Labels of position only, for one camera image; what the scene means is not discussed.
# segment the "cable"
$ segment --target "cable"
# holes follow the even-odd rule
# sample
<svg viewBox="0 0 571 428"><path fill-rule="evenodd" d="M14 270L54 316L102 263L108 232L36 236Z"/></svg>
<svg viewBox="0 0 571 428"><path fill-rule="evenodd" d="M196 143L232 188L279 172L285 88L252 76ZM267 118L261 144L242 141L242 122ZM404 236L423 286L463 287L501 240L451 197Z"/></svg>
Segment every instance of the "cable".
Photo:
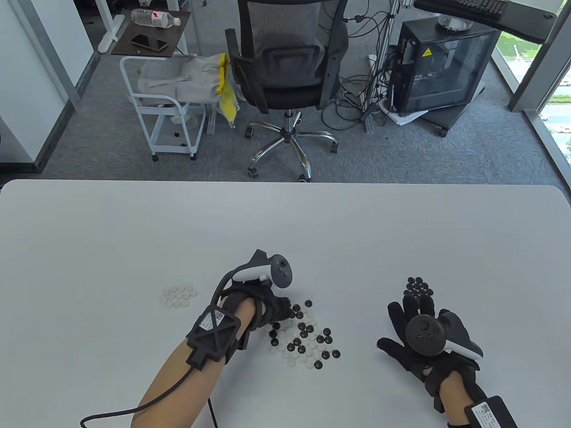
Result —
<svg viewBox="0 0 571 428"><path fill-rule="evenodd" d="M212 408L212 401L210 401L210 397L208 398L208 408L210 409L210 416L212 416L212 423L214 424L214 428L218 428L218 423L216 421L216 417L214 416L214 409Z"/></svg>
<svg viewBox="0 0 571 428"><path fill-rule="evenodd" d="M179 380L177 383L175 383L174 385L172 385L169 389L167 389L165 392L163 392L163 393L162 393L161 395L159 395L158 397L152 399L151 401L149 401L149 402L146 403L146 404L143 404L142 406L135 407L135 408L133 408L133 409L128 409L128 410L112 411L112 412L109 412L109 413L99 413L99 414L96 414L96 415L91 415L91 416L88 416L88 417L86 417L86 418L83 418L83 419L80 421L79 426L80 426L81 428L87 428L87 427L85 426L85 423L86 423L86 422L89 422L89 421L93 421L93 420L95 420L95 419L114 418L114 417L116 417L116 416L129 415L129 414L132 414L132 413L137 413L137 412L143 411L143 410L145 410L145 409L148 409L148 408L151 407L152 405L157 404L157 403L158 403L159 401L161 401L163 398L167 397L167 396L168 396L170 393L172 393L176 388L178 388L178 387L188 378L188 376L192 373L192 370L193 370L192 367L189 368L188 371L186 372L186 374L185 374L182 378L180 378L180 380Z"/></svg>

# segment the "chair armrest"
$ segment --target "chair armrest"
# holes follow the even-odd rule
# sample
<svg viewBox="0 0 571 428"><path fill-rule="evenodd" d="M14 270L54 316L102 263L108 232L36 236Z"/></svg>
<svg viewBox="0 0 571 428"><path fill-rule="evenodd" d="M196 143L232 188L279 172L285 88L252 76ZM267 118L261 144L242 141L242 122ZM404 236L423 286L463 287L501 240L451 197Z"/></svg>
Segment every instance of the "chair armrest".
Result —
<svg viewBox="0 0 571 428"><path fill-rule="evenodd" d="M262 82L258 77L254 60L240 56L235 29L226 29L225 34L234 80L248 88L248 92L251 94L254 104L260 110L260 113L268 114L270 111L268 110L266 96L264 95Z"/></svg>

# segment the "hand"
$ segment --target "hand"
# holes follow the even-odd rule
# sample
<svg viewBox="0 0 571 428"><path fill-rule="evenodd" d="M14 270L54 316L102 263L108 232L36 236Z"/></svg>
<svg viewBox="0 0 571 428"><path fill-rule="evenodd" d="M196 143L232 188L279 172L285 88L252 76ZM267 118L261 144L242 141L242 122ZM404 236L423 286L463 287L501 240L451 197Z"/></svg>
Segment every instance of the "hand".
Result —
<svg viewBox="0 0 571 428"><path fill-rule="evenodd" d="M419 315L418 308L419 305L414 296L404 296L402 306L398 302L390 303L388 305L389 317L404 346L383 337L378 340L377 347L396 359L406 371L411 372L424 383L428 393L435 398L434 406L440 413L444 412L439 397L440 385L454 371L461 374L466 391L474 401L486 398L484 392L476 385L476 370L480 370L480 367L474 360L454 352L442 352L435 357L427 357L415 352L410 347L405 332L408 323ZM449 311L442 309L439 317L446 312ZM420 313L431 317L435 316L434 301L430 296L421 297Z"/></svg>

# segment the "label sticker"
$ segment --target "label sticker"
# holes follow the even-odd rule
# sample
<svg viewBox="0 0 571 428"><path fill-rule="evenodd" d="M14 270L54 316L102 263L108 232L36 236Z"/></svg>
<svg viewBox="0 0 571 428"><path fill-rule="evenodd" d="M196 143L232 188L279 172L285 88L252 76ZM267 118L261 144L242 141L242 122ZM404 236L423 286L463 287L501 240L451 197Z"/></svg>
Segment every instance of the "label sticker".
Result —
<svg viewBox="0 0 571 428"><path fill-rule="evenodd" d="M472 407L471 410L482 428L501 428L488 403L478 404Z"/></svg>
<svg viewBox="0 0 571 428"><path fill-rule="evenodd" d="M214 317L216 318L216 326L219 326L222 320L224 319L224 314L218 310L215 310ZM200 328L206 331L212 330L212 327L214 326L212 323L212 315L207 313L200 322L199 326Z"/></svg>

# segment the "water bottle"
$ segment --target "water bottle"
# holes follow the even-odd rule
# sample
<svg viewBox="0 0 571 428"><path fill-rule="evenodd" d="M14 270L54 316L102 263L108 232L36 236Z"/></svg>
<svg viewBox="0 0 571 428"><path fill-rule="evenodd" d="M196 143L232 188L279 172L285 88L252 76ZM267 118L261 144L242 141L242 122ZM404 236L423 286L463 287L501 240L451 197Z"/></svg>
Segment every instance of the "water bottle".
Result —
<svg viewBox="0 0 571 428"><path fill-rule="evenodd" d="M133 9L131 19L135 24L145 27L170 28L180 25L180 18L173 18L168 12L149 9Z"/></svg>

